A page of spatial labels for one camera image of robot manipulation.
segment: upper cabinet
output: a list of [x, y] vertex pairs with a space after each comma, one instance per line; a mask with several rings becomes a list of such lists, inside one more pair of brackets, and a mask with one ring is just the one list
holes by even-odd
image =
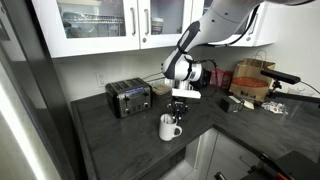
[[192, 0], [33, 0], [51, 57], [174, 46]]
[[192, 0], [138, 0], [141, 49], [176, 45], [191, 22]]
[[[191, 21], [196, 21], [202, 17], [202, 15], [210, 8], [213, 0], [197, 0], [197, 3], [193, 3], [193, 12]], [[283, 17], [283, 5], [262, 3], [254, 17], [252, 26], [247, 31], [247, 33], [232, 46], [261, 46], [266, 44], [271, 44], [276, 42], [278, 33], [280, 31], [280, 26]], [[252, 12], [249, 17], [246, 18], [243, 25], [232, 35], [230, 38], [220, 41], [212, 42], [210, 44], [227, 44], [236, 39], [238, 39], [245, 31], [249, 25], [250, 18], [252, 17]]]

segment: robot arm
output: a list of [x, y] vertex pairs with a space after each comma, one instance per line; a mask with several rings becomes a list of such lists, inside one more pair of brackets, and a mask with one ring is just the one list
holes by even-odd
[[[202, 74], [202, 65], [187, 55], [191, 48], [218, 42], [233, 35], [250, 12], [266, 0], [214, 0], [207, 13], [193, 22], [177, 43], [176, 49], [164, 61], [162, 72], [172, 80], [197, 81]], [[267, 0], [285, 5], [301, 5], [314, 0]]]

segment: cabinet door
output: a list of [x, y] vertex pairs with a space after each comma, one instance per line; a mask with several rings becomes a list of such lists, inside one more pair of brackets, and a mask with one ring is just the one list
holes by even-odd
[[[197, 0], [197, 3], [193, 3], [192, 8], [192, 18], [191, 21], [196, 21], [202, 17], [202, 15], [210, 8], [211, 3], [213, 0]], [[266, 10], [268, 8], [269, 3], [262, 3], [260, 4], [259, 10], [254, 17], [254, 21], [250, 29], [247, 31], [247, 33], [235, 44], [232, 46], [256, 46], [257, 41], [259, 40], [259, 32], [261, 30], [261, 26], [263, 23], [263, 17], [266, 13]], [[233, 42], [234, 40], [238, 39], [243, 32], [245, 31], [246, 27], [249, 24], [249, 17], [244, 21], [243, 25], [235, 32], [234, 35], [229, 37], [228, 39], [220, 42], [212, 42], [210, 44], [227, 44], [230, 42]], [[270, 44], [272, 42], [265, 41], [264, 44]]]
[[217, 172], [222, 172], [228, 180], [241, 179], [258, 162], [259, 159], [253, 153], [219, 133], [207, 180], [214, 180]]
[[141, 49], [174, 46], [191, 21], [192, 0], [138, 0]]
[[136, 1], [33, 0], [52, 57], [139, 49]]

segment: kitchen counter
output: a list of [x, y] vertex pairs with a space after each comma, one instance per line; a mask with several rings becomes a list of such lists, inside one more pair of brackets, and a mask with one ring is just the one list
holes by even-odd
[[123, 119], [114, 117], [104, 94], [72, 102], [89, 179], [140, 179], [211, 127], [273, 158], [296, 150], [318, 160], [317, 105], [290, 101], [298, 105], [289, 115], [262, 108], [225, 113], [218, 106], [223, 96], [210, 87], [202, 91], [201, 100], [188, 100], [191, 111], [179, 122], [183, 133], [170, 142], [158, 137], [159, 118], [169, 112], [168, 94], [154, 96], [151, 109]]

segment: cabinet handle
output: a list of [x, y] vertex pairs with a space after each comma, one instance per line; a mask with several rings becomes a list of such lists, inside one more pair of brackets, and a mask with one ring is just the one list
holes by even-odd
[[254, 29], [256, 28], [257, 19], [258, 19], [258, 14], [256, 14], [256, 17], [254, 17], [253, 26], [252, 26], [251, 31], [249, 32], [249, 34], [253, 34]]
[[136, 16], [135, 16], [135, 13], [134, 13], [134, 8], [130, 8], [131, 10], [131, 13], [132, 13], [132, 21], [133, 21], [133, 32], [132, 32], [132, 35], [135, 35], [136, 34]]
[[145, 9], [144, 12], [146, 14], [146, 20], [147, 20], [147, 23], [146, 23], [147, 24], [147, 29], [146, 29], [146, 33], [145, 33], [147, 35], [147, 34], [149, 34], [149, 10]]

